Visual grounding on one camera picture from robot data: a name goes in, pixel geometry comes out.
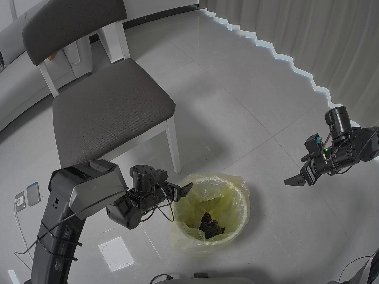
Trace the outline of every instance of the sofa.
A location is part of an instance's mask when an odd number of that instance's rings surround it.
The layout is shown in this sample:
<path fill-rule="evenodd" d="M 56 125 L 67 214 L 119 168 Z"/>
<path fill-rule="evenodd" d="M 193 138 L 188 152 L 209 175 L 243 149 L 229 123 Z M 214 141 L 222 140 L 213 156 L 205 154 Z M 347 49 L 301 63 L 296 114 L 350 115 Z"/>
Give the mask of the sofa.
<path fill-rule="evenodd" d="M 0 32 L 0 131 L 50 94 L 39 67 L 31 62 L 22 43 L 26 23 L 49 1 L 41 1 Z M 56 88 L 91 73 L 89 37 L 59 50 L 45 64 Z"/>

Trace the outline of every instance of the white chair frame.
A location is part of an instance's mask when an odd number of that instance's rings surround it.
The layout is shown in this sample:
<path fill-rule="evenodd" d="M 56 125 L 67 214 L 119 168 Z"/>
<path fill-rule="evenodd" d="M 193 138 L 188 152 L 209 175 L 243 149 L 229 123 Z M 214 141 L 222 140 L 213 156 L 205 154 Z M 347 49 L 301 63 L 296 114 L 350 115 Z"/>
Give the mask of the white chair frame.
<path fill-rule="evenodd" d="M 106 36 L 106 31 L 113 30 L 116 31 L 116 37 L 109 37 Z M 108 57 L 111 59 L 111 55 L 114 57 L 115 52 L 117 54 L 117 49 L 115 48 L 115 41 L 118 42 L 118 48 L 119 53 L 122 53 L 122 57 L 124 59 L 130 58 L 130 53 L 128 49 L 128 44 L 126 42 L 124 29 L 122 27 L 122 22 L 118 21 L 116 23 L 112 23 L 102 29 L 101 34 L 101 41 L 104 46 L 108 47 L 108 50 L 106 50 Z M 53 94 L 54 98 L 59 95 L 58 89 L 53 84 L 53 81 L 50 78 L 49 72 L 47 70 L 45 61 L 42 62 L 39 65 L 39 68 L 41 70 L 41 73 L 46 81 L 47 86 L 49 87 L 51 93 Z M 161 132 L 166 132 L 167 140 L 170 148 L 171 158 L 173 161 L 174 171 L 176 173 L 180 173 L 182 171 L 181 165 L 180 165 L 180 159 L 179 159 L 179 150 L 178 150 L 178 142 L 176 139 L 176 130 L 175 130 L 175 122 L 174 122 L 174 116 L 172 116 L 170 119 L 154 126 L 153 128 L 149 129 L 148 131 L 144 132 L 143 134 L 135 137 L 134 139 L 131 139 L 130 141 L 120 145 L 116 149 L 110 151 L 109 153 L 105 154 L 101 157 L 101 159 L 106 160 L 113 160 L 116 157 L 122 155 L 123 153 L 127 152 L 128 150 L 136 147 L 137 145 L 151 139 L 155 135 L 160 134 Z"/>

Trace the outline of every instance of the chair seat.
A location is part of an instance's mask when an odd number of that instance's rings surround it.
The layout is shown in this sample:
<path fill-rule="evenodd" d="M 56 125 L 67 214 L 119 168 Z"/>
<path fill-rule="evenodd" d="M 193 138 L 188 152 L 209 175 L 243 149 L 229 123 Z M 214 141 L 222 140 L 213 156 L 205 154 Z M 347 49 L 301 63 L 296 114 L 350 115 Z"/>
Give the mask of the chair seat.
<path fill-rule="evenodd" d="M 172 99 L 133 59 L 113 64 L 54 99 L 61 167 L 98 159 L 174 111 Z"/>

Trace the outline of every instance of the crumpled black plastic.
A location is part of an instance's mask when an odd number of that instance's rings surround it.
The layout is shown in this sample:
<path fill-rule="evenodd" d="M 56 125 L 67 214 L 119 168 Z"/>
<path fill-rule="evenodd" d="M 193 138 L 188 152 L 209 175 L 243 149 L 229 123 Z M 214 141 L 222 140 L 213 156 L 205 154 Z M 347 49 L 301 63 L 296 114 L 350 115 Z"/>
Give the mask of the crumpled black plastic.
<path fill-rule="evenodd" d="M 205 238 L 210 239 L 215 235 L 223 234 L 225 227 L 221 228 L 216 220 L 212 220 L 211 215 L 206 212 L 201 218 L 199 229 L 205 233 Z"/>

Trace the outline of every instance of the white sofa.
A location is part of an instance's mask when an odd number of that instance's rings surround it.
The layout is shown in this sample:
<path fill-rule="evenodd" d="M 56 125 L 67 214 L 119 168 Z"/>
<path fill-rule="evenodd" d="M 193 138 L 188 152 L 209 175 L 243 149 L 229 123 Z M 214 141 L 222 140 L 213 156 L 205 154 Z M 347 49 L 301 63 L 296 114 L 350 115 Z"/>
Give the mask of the white sofa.
<path fill-rule="evenodd" d="M 45 60 L 54 86 L 63 85 L 91 73 L 92 52 L 88 36 L 59 50 L 53 60 Z M 0 73 L 0 131 L 29 107 L 50 94 L 40 69 L 27 52 Z"/>

